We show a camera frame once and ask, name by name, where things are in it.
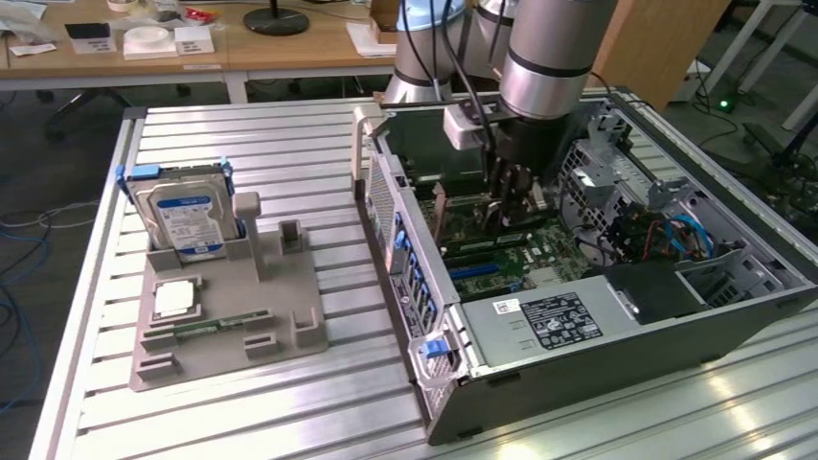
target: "black lamp base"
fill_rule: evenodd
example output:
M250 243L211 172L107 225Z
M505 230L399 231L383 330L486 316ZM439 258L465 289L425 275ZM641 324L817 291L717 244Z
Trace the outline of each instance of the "black lamp base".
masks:
M247 28L264 35L295 35L310 29L310 18L301 12L279 8L279 17L272 10L262 8L244 14Z

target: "metal slotted surface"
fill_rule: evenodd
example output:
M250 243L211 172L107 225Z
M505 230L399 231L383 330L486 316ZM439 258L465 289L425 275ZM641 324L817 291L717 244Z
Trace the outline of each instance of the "metal slotted surface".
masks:
M331 348L132 392L148 239L134 207L111 194L80 278L91 273L96 289L87 300L78 290L72 317L82 321L72 330L70 318L32 458L814 458L818 309L770 326L702 368L467 442L425 444L350 192L350 114L366 102L163 108L123 125L120 156L128 154L130 164L192 164L227 154L238 190L260 194L262 229L302 219ZM114 188L112 181L107 186ZM586 377L605 378L593 370Z

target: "barcode label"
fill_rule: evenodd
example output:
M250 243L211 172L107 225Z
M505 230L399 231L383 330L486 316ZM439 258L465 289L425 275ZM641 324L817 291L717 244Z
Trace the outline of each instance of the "barcode label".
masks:
M518 299L506 299L494 303L498 314L507 314L521 310L521 301Z

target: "table leg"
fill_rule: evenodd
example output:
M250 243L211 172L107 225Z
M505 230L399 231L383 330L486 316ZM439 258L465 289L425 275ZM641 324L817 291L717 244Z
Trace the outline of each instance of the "table leg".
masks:
M746 75L746 78L742 81L742 85L740 86L741 93L748 93L750 91L750 88L753 87L758 79L762 77L762 74L768 70L768 67L770 67L773 59L776 59L776 56L781 52L784 45L788 44L788 41L793 37L793 34L802 26L804 20L808 16L809 13L806 11L798 11L796 16L793 16L793 19L790 19L790 22L778 33L778 36L776 37L776 41L770 45L770 48L768 48L768 51L758 59L758 62L753 66L753 69L750 69L750 73Z
M804 99L804 102L796 107L793 110L793 114L790 118L784 122L781 127L784 127L788 131L796 129L804 122L804 119L809 116L812 110L818 106L818 84L809 92L809 96Z
M725 56L722 56L721 60L718 61L718 64L716 65L716 68L712 71L712 75L708 77L708 81L705 82L705 88L709 93L713 92L716 84L725 75L728 68L730 68L730 64L733 64L734 59L740 55L740 51L742 50L746 41L750 39L753 32L756 32L756 29L758 28L762 19L765 19L768 12L770 12L772 7L772 0L762 0L758 7L756 7L756 11L753 12L753 15L748 19L746 23L744 24L742 30L740 31L737 38L733 40L730 48L728 48L728 51L725 52Z
M227 94L231 104L247 103L247 72L226 72Z

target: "hard drive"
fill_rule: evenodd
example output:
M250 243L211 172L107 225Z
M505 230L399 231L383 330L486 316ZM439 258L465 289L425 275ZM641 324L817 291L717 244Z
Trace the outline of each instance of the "hard drive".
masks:
M224 242L240 237L232 214L228 162L187 168L134 167L120 188L136 206L154 250L175 249L180 261L224 257Z

